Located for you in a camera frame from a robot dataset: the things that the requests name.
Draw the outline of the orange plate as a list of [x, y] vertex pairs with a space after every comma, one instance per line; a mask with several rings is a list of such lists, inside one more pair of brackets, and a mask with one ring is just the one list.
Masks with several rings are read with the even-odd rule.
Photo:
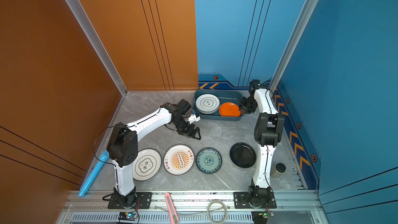
[[222, 117], [240, 117], [240, 107], [232, 102], [223, 103], [219, 108], [219, 114]]

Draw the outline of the sunburst plate front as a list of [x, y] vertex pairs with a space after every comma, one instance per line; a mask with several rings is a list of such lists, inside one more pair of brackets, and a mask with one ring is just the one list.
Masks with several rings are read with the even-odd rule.
[[163, 166], [169, 174], [180, 176], [193, 168], [194, 159], [194, 152], [189, 146], [178, 144], [167, 150], [163, 158]]

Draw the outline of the white flower plate back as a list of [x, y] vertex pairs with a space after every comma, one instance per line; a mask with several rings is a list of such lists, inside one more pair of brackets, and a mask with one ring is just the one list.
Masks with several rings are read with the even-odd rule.
[[203, 114], [213, 114], [219, 110], [220, 100], [213, 94], [203, 94], [195, 101], [197, 110]]

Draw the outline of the teal patterned plate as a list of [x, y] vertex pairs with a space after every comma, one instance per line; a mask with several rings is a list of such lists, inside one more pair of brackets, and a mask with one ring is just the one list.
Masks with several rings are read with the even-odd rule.
[[196, 157], [198, 169], [205, 174], [214, 174], [222, 167], [222, 156], [214, 148], [206, 147], [201, 149]]

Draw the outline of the black plate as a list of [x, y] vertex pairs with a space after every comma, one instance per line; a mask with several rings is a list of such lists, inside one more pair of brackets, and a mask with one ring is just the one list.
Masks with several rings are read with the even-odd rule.
[[232, 162], [240, 168], [252, 167], [257, 159], [255, 150], [246, 143], [236, 143], [230, 149]]

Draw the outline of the large white flower plate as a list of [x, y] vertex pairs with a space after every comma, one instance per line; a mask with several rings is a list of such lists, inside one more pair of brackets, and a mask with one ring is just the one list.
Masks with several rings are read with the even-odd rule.
[[133, 162], [133, 179], [137, 181], [150, 180], [159, 172], [162, 158], [154, 149], [143, 149], [138, 152]]

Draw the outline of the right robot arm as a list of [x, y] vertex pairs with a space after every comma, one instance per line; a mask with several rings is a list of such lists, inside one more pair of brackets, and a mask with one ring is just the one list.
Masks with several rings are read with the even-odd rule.
[[259, 111], [254, 129], [258, 144], [256, 170], [248, 190], [249, 203], [254, 208], [276, 208], [276, 199], [271, 187], [272, 159], [276, 146], [282, 138], [285, 117], [276, 109], [273, 93], [266, 84], [257, 81], [249, 87], [249, 97], [242, 98], [240, 106], [253, 113]]

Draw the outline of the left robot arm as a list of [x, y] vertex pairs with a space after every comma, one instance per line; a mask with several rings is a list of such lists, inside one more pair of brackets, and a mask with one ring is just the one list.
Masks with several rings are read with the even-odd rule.
[[138, 157], [138, 143], [150, 132], [172, 123], [179, 135], [201, 139], [200, 128], [194, 122], [200, 120], [198, 113], [186, 116], [191, 105], [186, 100], [178, 104], [165, 103], [148, 116], [123, 124], [117, 123], [112, 131], [107, 151], [114, 168], [116, 183], [112, 196], [121, 203], [123, 208], [133, 208], [138, 202], [136, 187], [133, 180], [133, 162]]

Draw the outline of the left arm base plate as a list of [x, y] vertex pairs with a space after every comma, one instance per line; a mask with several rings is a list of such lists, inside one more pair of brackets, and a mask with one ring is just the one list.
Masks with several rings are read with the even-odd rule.
[[110, 195], [108, 201], [108, 209], [149, 209], [152, 200], [151, 192], [136, 192], [134, 200], [126, 201], [117, 197], [115, 193]]

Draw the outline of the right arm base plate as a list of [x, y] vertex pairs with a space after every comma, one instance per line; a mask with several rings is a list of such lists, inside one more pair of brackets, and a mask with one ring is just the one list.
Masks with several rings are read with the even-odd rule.
[[261, 208], [261, 209], [276, 209], [277, 204], [275, 196], [271, 193], [271, 197], [268, 200], [265, 199], [252, 199], [249, 200], [248, 192], [238, 191], [233, 193], [234, 206], [237, 209], [244, 208]]

